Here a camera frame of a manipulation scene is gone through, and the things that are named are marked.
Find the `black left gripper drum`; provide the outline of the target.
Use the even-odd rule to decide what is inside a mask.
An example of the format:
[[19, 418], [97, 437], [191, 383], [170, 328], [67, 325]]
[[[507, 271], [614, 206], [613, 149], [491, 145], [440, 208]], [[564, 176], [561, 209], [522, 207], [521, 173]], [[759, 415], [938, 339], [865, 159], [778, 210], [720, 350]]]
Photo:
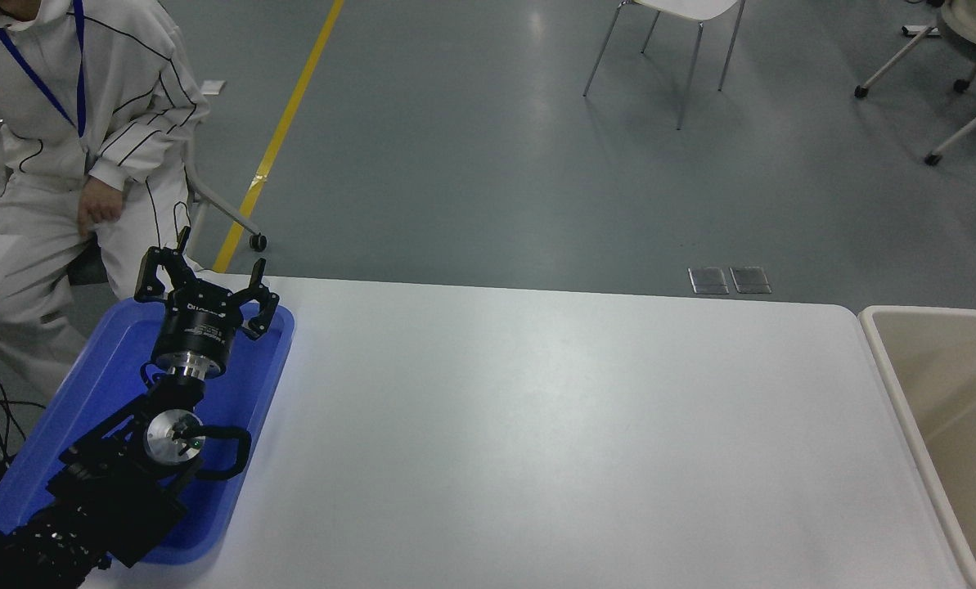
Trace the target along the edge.
[[151, 360], [169, 365], [171, 358], [188, 352], [211, 364], [226, 365], [244, 304], [236, 292], [209, 282], [192, 282], [171, 291]]

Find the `person's left hand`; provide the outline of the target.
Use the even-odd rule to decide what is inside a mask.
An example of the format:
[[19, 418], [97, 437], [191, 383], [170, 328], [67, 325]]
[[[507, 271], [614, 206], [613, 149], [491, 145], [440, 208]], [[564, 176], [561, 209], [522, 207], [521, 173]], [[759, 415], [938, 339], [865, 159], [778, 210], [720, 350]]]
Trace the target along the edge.
[[79, 237], [87, 239], [99, 224], [116, 223], [124, 211], [124, 192], [98, 178], [88, 178], [81, 189], [76, 224]]

